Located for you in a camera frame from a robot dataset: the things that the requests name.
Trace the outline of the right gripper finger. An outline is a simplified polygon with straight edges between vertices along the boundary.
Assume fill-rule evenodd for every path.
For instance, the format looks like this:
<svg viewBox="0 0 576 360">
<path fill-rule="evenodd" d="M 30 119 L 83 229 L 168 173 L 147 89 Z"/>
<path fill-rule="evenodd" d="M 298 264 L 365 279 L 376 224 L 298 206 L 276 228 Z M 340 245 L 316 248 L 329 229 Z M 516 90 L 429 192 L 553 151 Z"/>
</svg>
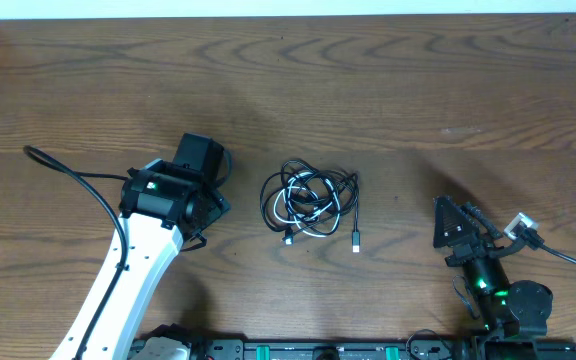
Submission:
<svg viewBox="0 0 576 360">
<path fill-rule="evenodd" d="M 456 247 L 479 235 L 479 227 L 449 196 L 434 199 L 434 214 L 434 248 Z"/>
<path fill-rule="evenodd" d="M 498 240 L 503 237 L 503 234 L 497 229 L 493 222 L 486 217 L 477 206 L 467 202 L 462 206 L 462 209 L 484 227 L 487 235 L 492 240 Z"/>
</svg>

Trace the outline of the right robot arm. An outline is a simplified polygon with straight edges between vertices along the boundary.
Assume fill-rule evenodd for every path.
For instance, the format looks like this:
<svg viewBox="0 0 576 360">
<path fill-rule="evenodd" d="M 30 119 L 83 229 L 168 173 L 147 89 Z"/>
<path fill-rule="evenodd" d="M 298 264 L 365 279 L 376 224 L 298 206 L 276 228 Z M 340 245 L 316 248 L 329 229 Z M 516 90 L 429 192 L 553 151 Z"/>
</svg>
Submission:
<svg viewBox="0 0 576 360">
<path fill-rule="evenodd" d="M 474 302 L 469 312 L 485 329 L 454 345 L 456 359 L 537 359 L 536 339 L 547 334 L 552 291 L 530 280 L 510 282 L 501 259 L 543 242 L 538 223 L 524 213 L 499 231 L 476 206 L 456 204 L 449 196 L 434 199 L 433 247 L 447 247 L 449 267 L 463 270 Z"/>
</svg>

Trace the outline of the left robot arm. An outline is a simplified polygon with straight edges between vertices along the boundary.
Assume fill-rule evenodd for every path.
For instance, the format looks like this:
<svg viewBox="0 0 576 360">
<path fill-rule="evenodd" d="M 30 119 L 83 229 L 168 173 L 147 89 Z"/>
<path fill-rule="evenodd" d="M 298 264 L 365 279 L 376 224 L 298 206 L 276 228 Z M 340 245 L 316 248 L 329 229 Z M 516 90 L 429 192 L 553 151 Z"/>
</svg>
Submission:
<svg viewBox="0 0 576 360">
<path fill-rule="evenodd" d="M 121 190 L 111 245 L 55 359 L 125 359 L 154 290 L 182 252 L 230 209 L 220 193 L 229 152 L 217 141 L 182 136 L 170 161 L 131 168 Z"/>
</svg>

